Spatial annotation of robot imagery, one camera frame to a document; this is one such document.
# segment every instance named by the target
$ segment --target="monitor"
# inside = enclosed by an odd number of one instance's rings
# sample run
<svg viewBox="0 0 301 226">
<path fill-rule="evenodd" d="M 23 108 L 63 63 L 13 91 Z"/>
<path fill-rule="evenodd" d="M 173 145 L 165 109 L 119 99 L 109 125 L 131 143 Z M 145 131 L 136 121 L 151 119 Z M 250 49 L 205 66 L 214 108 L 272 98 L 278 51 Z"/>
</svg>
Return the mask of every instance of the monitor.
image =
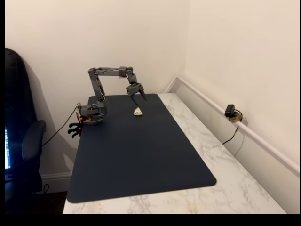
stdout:
<svg viewBox="0 0 301 226">
<path fill-rule="evenodd" d="M 4 132 L 5 165 L 4 165 L 4 168 L 9 169 L 10 168 L 10 156 L 9 156 L 9 146 L 8 146 L 8 131 L 7 131 L 6 127 L 4 129 L 5 129 L 5 132 Z"/>
</svg>

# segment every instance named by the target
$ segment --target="chair armrest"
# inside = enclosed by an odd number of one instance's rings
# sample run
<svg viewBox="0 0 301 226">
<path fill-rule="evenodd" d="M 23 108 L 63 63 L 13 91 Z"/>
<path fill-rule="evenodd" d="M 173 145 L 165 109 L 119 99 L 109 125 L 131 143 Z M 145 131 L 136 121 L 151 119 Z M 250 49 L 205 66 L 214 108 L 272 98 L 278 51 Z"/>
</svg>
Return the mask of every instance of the chair armrest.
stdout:
<svg viewBox="0 0 301 226">
<path fill-rule="evenodd" d="M 43 120 L 35 121 L 28 128 L 22 143 L 22 157 L 25 161 L 40 157 L 43 133 L 45 131 L 46 123 Z"/>
</svg>

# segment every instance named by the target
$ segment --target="white marble desk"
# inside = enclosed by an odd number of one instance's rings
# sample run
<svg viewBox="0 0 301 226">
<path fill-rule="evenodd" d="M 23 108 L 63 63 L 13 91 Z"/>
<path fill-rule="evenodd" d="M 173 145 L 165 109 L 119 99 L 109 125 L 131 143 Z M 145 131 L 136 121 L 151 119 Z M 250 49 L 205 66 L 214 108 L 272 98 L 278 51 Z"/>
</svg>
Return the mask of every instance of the white marble desk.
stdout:
<svg viewBox="0 0 301 226">
<path fill-rule="evenodd" d="M 174 192 L 70 203 L 64 214 L 285 214 L 176 94 L 159 94 L 217 184 Z"/>
</svg>

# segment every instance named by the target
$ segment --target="office chair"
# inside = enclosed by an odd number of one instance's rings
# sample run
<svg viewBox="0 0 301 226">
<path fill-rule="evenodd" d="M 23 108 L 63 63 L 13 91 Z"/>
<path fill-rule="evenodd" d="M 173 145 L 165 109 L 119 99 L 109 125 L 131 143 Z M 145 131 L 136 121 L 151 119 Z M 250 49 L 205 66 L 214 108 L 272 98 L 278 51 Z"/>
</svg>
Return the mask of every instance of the office chair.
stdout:
<svg viewBox="0 0 301 226">
<path fill-rule="evenodd" d="M 38 121 L 22 58 L 5 48 L 5 127 L 11 168 L 5 169 L 5 214 L 25 213 L 32 192 L 42 190 L 39 174 L 46 123 Z"/>
</svg>

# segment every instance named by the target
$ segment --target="white wall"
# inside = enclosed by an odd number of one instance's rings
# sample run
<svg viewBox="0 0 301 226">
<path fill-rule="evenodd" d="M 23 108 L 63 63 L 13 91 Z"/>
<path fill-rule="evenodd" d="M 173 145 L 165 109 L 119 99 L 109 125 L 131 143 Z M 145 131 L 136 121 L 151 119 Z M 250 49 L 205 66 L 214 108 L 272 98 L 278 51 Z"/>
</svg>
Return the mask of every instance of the white wall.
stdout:
<svg viewBox="0 0 301 226">
<path fill-rule="evenodd" d="M 182 76 L 219 106 L 235 104 L 254 130 L 300 164 L 300 1 L 191 0 Z M 224 142 L 235 128 L 181 86 L 177 94 Z M 300 179 L 238 133 L 225 145 L 289 213 Z"/>
<path fill-rule="evenodd" d="M 184 70 L 188 12 L 186 0 L 6 0 L 5 47 L 25 60 L 44 141 L 94 95 L 92 67 L 132 66 L 146 93 L 163 92 Z M 127 80 L 101 81 L 126 94 Z M 42 175 L 72 171 L 79 137 L 67 130 L 44 146 Z"/>
</svg>

